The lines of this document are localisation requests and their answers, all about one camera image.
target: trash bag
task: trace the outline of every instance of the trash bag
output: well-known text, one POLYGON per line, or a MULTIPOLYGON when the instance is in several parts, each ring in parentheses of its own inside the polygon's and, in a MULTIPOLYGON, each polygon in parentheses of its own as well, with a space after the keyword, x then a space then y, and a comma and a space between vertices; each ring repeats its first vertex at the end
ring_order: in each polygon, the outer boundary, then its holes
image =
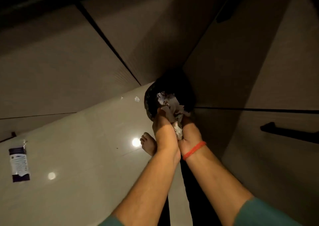
POLYGON ((157 94, 165 92, 173 94, 184 110, 191 112, 194 109, 196 99, 193 89, 182 69, 173 69, 164 73, 145 92, 144 107, 147 116, 153 121, 157 114, 157 109, 161 107, 157 94))

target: person's left arm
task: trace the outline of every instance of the person's left arm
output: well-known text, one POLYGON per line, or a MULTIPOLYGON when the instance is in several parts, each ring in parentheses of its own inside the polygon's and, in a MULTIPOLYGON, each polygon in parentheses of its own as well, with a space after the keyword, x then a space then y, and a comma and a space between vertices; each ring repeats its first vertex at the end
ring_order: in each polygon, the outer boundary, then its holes
POLYGON ((174 128, 163 110, 155 118, 153 129, 157 152, 111 214, 125 226, 157 225, 180 160, 174 128))

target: person's right arm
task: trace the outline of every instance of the person's right arm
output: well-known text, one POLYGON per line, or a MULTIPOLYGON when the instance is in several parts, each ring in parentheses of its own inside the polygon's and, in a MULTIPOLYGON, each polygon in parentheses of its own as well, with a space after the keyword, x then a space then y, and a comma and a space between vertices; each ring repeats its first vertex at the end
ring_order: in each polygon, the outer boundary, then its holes
MULTIPOLYGON (((183 127, 184 139, 179 142, 182 156, 202 141, 195 124, 190 121, 186 123, 183 127)), ((221 164, 206 145, 186 158, 186 163, 223 226, 233 225, 239 210, 253 195, 221 164)))

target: forearm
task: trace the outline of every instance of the forearm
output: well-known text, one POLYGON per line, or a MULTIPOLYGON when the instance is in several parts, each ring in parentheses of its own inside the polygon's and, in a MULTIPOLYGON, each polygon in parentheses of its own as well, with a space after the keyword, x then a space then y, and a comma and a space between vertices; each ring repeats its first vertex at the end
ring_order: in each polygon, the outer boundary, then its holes
POLYGON ((207 146, 188 157, 186 162, 223 226, 233 225, 240 208, 252 194, 221 164, 207 146))
POLYGON ((124 225, 157 225, 178 164, 173 151, 158 151, 112 213, 124 225))

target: green sleeve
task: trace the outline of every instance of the green sleeve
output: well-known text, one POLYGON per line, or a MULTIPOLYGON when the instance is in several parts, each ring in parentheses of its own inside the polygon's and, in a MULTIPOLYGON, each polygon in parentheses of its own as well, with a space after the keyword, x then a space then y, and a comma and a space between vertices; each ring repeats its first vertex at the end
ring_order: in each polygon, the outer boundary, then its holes
POLYGON ((110 215, 99 226, 124 226, 116 217, 110 215))
POLYGON ((283 212, 264 201, 253 198, 245 202, 237 214, 234 226, 301 226, 283 212))

